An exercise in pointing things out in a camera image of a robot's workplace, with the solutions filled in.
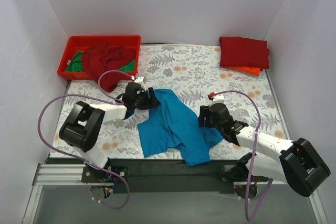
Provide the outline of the teal blue t-shirt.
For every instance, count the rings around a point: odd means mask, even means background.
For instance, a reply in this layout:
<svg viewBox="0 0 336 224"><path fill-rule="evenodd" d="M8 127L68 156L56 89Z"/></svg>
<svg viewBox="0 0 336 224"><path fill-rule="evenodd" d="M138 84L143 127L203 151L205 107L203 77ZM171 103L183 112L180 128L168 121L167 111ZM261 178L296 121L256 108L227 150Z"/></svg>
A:
<svg viewBox="0 0 336 224"><path fill-rule="evenodd" d="M211 161L209 150L223 140L215 128L199 127L194 111L169 89L156 89L160 105L149 110L149 118L138 124L144 157L174 148L181 152L186 166Z"/></svg>

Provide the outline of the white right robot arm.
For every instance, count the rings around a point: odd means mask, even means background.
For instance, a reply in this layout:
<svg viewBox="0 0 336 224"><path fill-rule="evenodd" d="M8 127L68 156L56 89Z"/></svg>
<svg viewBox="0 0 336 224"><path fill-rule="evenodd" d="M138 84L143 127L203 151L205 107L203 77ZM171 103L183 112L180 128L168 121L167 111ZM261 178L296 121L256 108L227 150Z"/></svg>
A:
<svg viewBox="0 0 336 224"><path fill-rule="evenodd" d="M222 103L201 106L200 127L217 129L224 140L255 148L268 159L254 158L257 175L287 183L301 196L309 197L331 174L312 144L305 138L284 140L256 133L247 123L234 120Z"/></svg>

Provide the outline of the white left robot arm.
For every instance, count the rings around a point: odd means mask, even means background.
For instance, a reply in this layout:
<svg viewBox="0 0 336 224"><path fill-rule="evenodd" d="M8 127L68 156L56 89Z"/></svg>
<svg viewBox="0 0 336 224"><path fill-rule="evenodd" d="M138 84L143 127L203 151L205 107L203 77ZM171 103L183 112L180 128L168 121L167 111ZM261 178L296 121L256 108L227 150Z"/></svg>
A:
<svg viewBox="0 0 336 224"><path fill-rule="evenodd" d="M97 140L103 123L121 121L131 117L135 110L155 109L160 102L153 88L142 82L130 82L114 102L88 104L75 103L59 131L60 138L74 147L89 164L105 168L109 159L98 147Z"/></svg>

